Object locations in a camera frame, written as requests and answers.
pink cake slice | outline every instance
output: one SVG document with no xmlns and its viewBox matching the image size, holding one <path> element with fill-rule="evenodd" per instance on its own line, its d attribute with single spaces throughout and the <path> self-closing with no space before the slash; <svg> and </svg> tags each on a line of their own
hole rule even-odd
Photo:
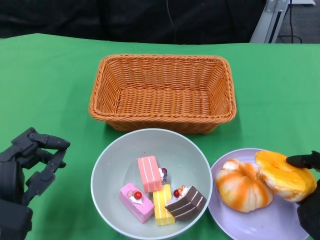
<svg viewBox="0 0 320 240">
<path fill-rule="evenodd" d="M 154 213 L 155 205 L 143 193 L 141 193 L 142 198 L 140 199 L 140 203 L 142 204 L 133 202 L 129 196 L 131 196 L 132 192 L 134 193 L 135 191 L 141 192 L 135 185 L 129 182 L 123 188 L 121 188 L 119 198 L 120 201 L 130 210 L 130 212 L 141 223 L 144 223 Z"/>
<path fill-rule="evenodd" d="M 138 158 L 144 193 L 153 193 L 162 189 L 162 177 L 155 156 Z"/>
</svg>

orange glazed donut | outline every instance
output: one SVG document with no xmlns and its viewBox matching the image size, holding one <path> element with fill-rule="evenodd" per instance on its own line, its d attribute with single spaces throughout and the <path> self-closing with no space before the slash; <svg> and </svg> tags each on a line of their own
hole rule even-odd
<svg viewBox="0 0 320 240">
<path fill-rule="evenodd" d="M 250 163 L 226 161 L 215 182 L 222 201 L 239 212 L 266 207 L 273 199 L 273 192 L 259 177 L 259 169 Z"/>
<path fill-rule="evenodd" d="M 269 188 L 290 202 L 299 202 L 316 190 L 317 181 L 310 170 L 291 166 L 286 158 L 277 152 L 259 151 L 255 163 Z"/>
</svg>

pink and white cake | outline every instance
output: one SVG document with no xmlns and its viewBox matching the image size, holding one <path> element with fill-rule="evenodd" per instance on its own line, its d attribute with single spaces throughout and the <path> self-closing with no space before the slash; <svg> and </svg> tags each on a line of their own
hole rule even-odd
<svg viewBox="0 0 320 240">
<path fill-rule="evenodd" d="M 121 188 L 119 199 L 141 223 L 154 213 L 155 205 L 131 182 Z"/>
<path fill-rule="evenodd" d="M 155 156 L 138 158 L 138 166 L 144 193 L 153 193 L 162 189 L 162 181 L 167 181 L 167 169 L 159 168 Z"/>
</svg>

lavender plate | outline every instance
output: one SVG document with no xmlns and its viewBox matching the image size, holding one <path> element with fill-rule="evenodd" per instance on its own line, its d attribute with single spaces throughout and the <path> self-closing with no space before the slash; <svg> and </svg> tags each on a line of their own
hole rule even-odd
<svg viewBox="0 0 320 240">
<path fill-rule="evenodd" d="M 249 213 L 235 211 L 226 206 L 216 186 L 216 175 L 229 159 L 255 163 L 256 152 L 262 149 L 244 148 L 231 151 L 220 157 L 211 167 L 213 189 L 209 211 L 219 227 L 234 240 L 305 240 L 306 231 L 300 226 L 298 205 L 275 195 L 265 208 Z"/>
</svg>

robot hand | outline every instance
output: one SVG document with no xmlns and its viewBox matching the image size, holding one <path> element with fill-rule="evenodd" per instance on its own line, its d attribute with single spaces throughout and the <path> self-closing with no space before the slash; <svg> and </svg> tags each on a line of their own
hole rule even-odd
<svg viewBox="0 0 320 240">
<path fill-rule="evenodd" d="M 0 153 L 0 240 L 24 240 L 32 229 L 33 212 L 27 206 L 56 179 L 57 169 L 66 166 L 63 158 L 70 143 L 39 134 L 33 127 L 11 143 L 12 146 Z M 42 148 L 57 151 L 52 154 Z M 23 169 L 31 169 L 39 162 L 46 164 L 44 170 L 36 171 L 25 183 Z"/>
<path fill-rule="evenodd" d="M 320 172 L 320 153 L 312 151 L 310 155 L 290 156 L 286 162 L 300 169 L 315 169 Z M 301 227 L 314 239 L 320 240 L 320 180 L 313 193 L 297 202 L 297 213 Z"/>
</svg>

